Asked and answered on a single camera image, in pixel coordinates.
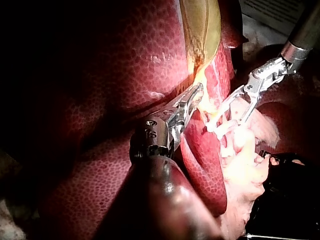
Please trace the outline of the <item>left arm instrument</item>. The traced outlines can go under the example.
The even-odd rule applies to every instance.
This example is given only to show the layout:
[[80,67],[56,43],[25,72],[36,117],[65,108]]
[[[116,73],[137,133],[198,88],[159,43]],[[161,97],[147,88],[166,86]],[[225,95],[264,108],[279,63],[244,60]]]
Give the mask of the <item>left arm instrument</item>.
[[139,161],[147,156],[172,158],[186,125],[186,104],[167,105],[144,117],[130,139],[130,160]]

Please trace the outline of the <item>right arm instrument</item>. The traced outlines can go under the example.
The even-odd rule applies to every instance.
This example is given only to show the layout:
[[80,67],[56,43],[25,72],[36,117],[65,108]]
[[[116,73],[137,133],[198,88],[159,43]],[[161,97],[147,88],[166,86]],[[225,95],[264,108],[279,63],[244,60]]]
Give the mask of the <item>right arm instrument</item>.
[[249,73],[243,91],[249,96],[259,96],[273,84],[280,83],[286,75],[296,74],[309,53],[309,49],[287,41],[277,57]]

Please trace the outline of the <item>left arm instrument jaw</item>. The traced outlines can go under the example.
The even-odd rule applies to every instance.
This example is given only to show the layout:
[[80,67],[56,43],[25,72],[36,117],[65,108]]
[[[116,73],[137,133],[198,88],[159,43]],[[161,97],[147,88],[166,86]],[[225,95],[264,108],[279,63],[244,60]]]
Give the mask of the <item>left arm instrument jaw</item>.
[[202,91],[187,91],[183,96],[183,117],[189,118],[203,97]]
[[183,96],[186,92],[203,92],[204,95],[204,86],[202,83],[197,83],[196,85],[192,85],[188,87],[184,92],[182,92],[174,102],[174,107],[181,106],[183,104]]

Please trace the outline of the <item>right arm instrument jaw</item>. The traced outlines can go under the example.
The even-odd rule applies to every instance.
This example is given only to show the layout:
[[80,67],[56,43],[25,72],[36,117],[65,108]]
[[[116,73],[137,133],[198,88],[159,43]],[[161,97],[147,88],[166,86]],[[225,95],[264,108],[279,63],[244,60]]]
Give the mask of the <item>right arm instrument jaw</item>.
[[244,85],[239,86],[234,90],[218,107],[217,112],[213,117],[205,124],[208,132],[214,132],[217,128],[217,122],[220,117],[230,108],[230,104],[241,95],[245,94]]
[[239,126],[245,125],[251,114],[255,110],[260,94],[240,93],[236,98],[237,123]]

